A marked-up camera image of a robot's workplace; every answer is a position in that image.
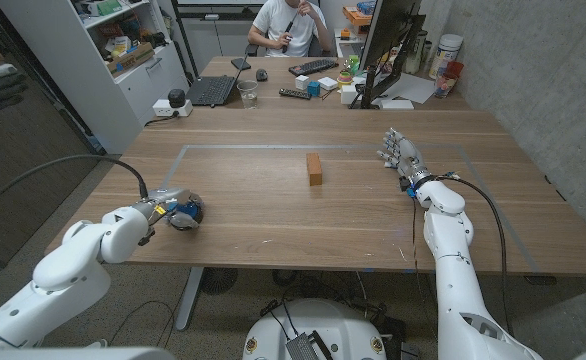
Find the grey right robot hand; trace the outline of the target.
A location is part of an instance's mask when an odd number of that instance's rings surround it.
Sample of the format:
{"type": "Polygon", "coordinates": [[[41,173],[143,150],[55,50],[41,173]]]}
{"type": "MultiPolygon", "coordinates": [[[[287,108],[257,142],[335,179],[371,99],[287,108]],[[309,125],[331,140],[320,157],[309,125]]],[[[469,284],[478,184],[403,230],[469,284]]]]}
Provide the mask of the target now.
{"type": "Polygon", "coordinates": [[[385,132],[383,147],[385,150],[378,150],[377,154],[384,160],[384,166],[395,169],[411,188],[417,190],[424,183],[435,179],[427,169],[419,149],[402,133],[390,128],[385,132]]]}

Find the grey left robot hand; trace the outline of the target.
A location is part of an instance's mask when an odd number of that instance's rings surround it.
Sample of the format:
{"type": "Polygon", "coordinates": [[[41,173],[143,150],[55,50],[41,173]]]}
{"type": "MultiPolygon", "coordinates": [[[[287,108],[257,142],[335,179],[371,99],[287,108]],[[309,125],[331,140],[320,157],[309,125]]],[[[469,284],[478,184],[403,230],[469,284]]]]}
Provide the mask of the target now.
{"type": "Polygon", "coordinates": [[[151,205],[150,225],[164,219],[173,228],[184,231],[198,228],[204,217],[202,198],[188,189],[152,190],[148,203],[151,205]]]}

